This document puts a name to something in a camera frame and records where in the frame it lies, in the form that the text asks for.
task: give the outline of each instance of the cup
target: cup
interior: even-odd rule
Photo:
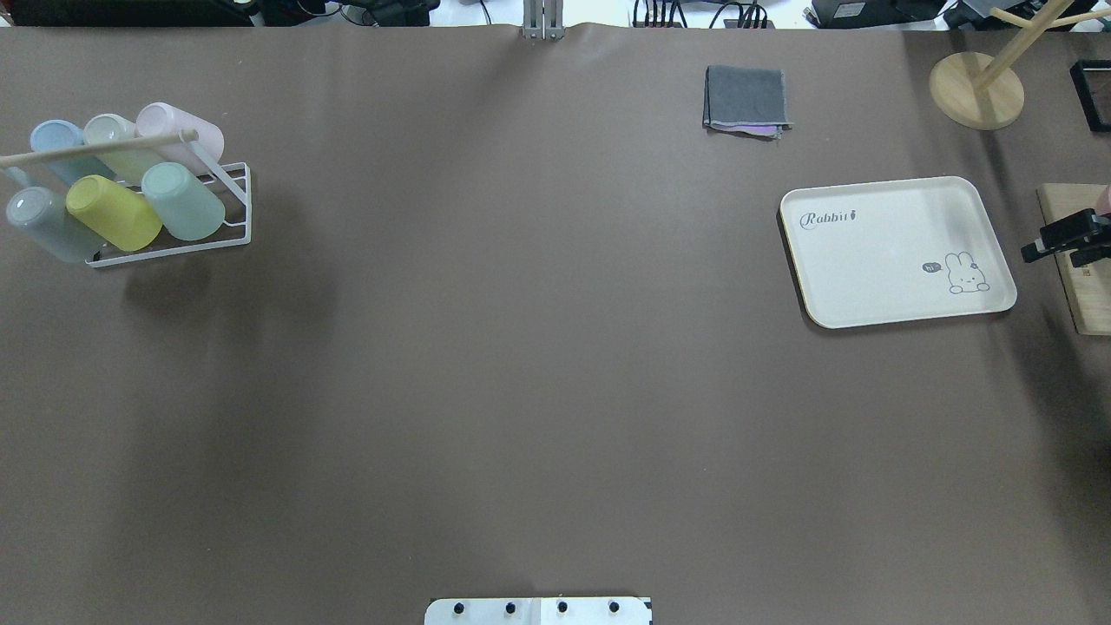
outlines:
[[[124,141],[136,138],[136,124],[114,113],[103,113],[84,124],[84,141],[90,145]],[[100,154],[100,160],[111,167],[120,178],[132,187],[138,187],[142,174],[156,164],[162,162],[162,157],[154,150],[144,148],[120,150]]]
[[[219,162],[223,155],[223,132],[216,124],[166,102],[148,104],[136,118],[136,131],[140,137],[168,134],[188,129],[197,130],[197,141],[213,160]],[[194,174],[209,172],[208,165],[184,143],[173,143],[157,149],[160,154],[184,164]]]
[[[31,150],[44,152],[47,150],[61,150],[64,148],[76,148],[84,144],[84,133],[77,125],[64,119],[51,119],[34,127],[30,137]],[[84,175],[112,177],[114,173],[108,169],[97,157],[70,158],[66,160],[53,160],[47,167],[54,172],[67,187],[77,182],[78,178]]]
[[[166,229],[183,241],[203,239],[223,223],[223,202],[180,162],[148,169],[142,193]]]
[[[66,193],[69,213],[123,251],[150,244],[162,222],[142,195],[104,178],[86,175]]]
[[[66,199],[42,187],[31,187],[8,202],[8,222],[23,231],[62,262],[81,262],[104,244],[103,236],[66,211]]]

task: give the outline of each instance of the tray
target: tray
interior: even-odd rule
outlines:
[[[779,212],[807,314],[822,327],[999,312],[1018,296],[963,178],[797,189]]]

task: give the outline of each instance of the folded cloth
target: folded cloth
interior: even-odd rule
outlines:
[[[787,119],[783,72],[710,65],[705,70],[702,124],[723,132],[760,137],[782,134]]]

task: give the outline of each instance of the brown tabletop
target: brown tabletop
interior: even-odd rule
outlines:
[[[1038,184],[1111,181],[1068,73],[1111,39],[953,123],[930,68],[1009,36],[0,30],[0,152],[164,100],[258,184],[243,248],[94,270],[0,228],[0,619],[1111,622],[1111,341],[1018,252]],[[795,127],[707,132],[711,63],[783,69]],[[810,322],[780,198],[941,174],[1018,304]]]

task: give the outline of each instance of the wooden rod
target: wooden rod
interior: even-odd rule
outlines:
[[[1105,18],[1111,16],[1111,9],[1101,9],[1099,11],[1091,11],[1088,13],[1080,13],[1079,16],[1070,16],[1068,18],[1061,18],[1053,20],[1053,23],[1049,24],[1050,28],[1061,28],[1062,26],[1072,26],[1074,23],[1080,23],[1082,21],[1095,20],[1099,18]],[[1032,22],[1030,20],[1024,20],[1014,13],[1009,13],[999,7],[991,8],[991,17],[1002,20],[1011,26],[1017,26],[1019,28],[1030,28]]]
[[[1061,17],[1072,4],[1072,0],[1049,0],[1044,7],[1034,16],[1034,19],[1030,20],[1030,28],[1022,29],[1014,39],[1011,39],[1003,50],[988,63],[988,67],[983,68],[983,71],[979,75],[972,79],[972,90],[983,91],[989,84],[999,78],[999,74],[1003,73],[1011,64],[1014,63],[1022,56],[1022,52],[1027,51],[1041,33],[1045,32],[1053,20]]]
[[[170,145],[181,141],[196,141],[196,130],[182,130],[174,134],[154,134],[152,137],[139,137],[137,139],[124,139],[110,143],[97,143],[93,145],[78,145],[76,148],[64,148],[61,150],[46,150],[41,152],[27,152],[0,157],[0,169],[9,167],[23,167],[39,162],[50,162],[52,160],[63,160],[83,155],[97,155],[103,152],[118,152],[120,150],[134,150],[139,148],[157,148],[159,145]]]

